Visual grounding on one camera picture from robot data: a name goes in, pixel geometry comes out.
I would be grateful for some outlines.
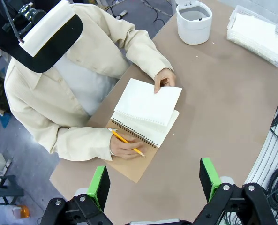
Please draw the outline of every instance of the white plastic basket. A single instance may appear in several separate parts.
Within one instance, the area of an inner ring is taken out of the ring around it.
[[[231,30],[231,28],[233,27],[233,24],[235,22],[237,13],[240,13],[243,15],[254,16],[254,18],[272,23],[274,25],[276,25],[276,24],[249,9],[246,9],[242,6],[237,6],[236,9],[231,14],[231,17],[229,18],[229,24],[227,26],[227,40],[230,40],[230,41],[250,50],[251,52],[254,52],[255,54],[261,56],[262,58],[264,58],[267,61],[269,61],[270,63],[272,63],[274,66],[278,67],[278,55],[276,55],[275,53],[273,53],[271,50],[267,49],[266,47],[256,43],[255,41],[250,40],[250,39],[246,38],[245,36],[239,34],[238,32]],[[278,34],[278,25],[276,25],[276,34]]]

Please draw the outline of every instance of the person's left hand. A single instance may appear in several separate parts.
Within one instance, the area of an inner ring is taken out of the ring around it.
[[[159,89],[163,86],[174,87],[175,86],[175,74],[168,68],[162,69],[154,77],[154,93],[158,93]]]

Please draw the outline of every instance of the bin lid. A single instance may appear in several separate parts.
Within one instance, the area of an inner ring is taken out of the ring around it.
[[[195,3],[197,2],[198,0],[175,0],[176,4],[178,5],[184,5],[184,4],[189,4],[190,2],[191,3]]]

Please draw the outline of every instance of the white wall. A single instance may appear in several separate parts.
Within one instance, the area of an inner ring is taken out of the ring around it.
[[[241,5],[278,24],[278,0],[219,0],[227,5]]]

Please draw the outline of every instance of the spiral binding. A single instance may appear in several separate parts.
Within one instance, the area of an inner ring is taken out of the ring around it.
[[[121,123],[120,121],[118,121],[117,119],[113,118],[111,119],[112,122],[119,126],[120,128],[126,130],[127,132],[131,133],[133,136],[139,138],[140,140],[146,142],[147,144],[149,144],[150,146],[152,146],[153,148],[157,147],[157,143],[153,142],[152,140],[150,140],[149,138],[143,136],[142,134],[136,132],[135,130],[133,130],[132,128],[126,126],[124,123]]]
[[[124,113],[124,112],[121,112],[121,111],[119,111],[119,110],[117,110],[116,112],[118,112],[118,113],[120,113],[120,114],[122,114],[122,115],[124,115],[124,116],[127,116],[127,117],[129,117],[129,118],[133,118],[133,119],[137,119],[137,120],[144,120],[144,121],[147,121],[147,122],[152,122],[152,123],[156,123],[156,124],[159,124],[159,125],[163,125],[163,126],[164,126],[164,123],[158,122],[158,121],[156,121],[156,120],[150,120],[150,119],[146,119],[146,118],[144,118],[144,117],[133,116],[133,115],[131,115],[131,114]]]

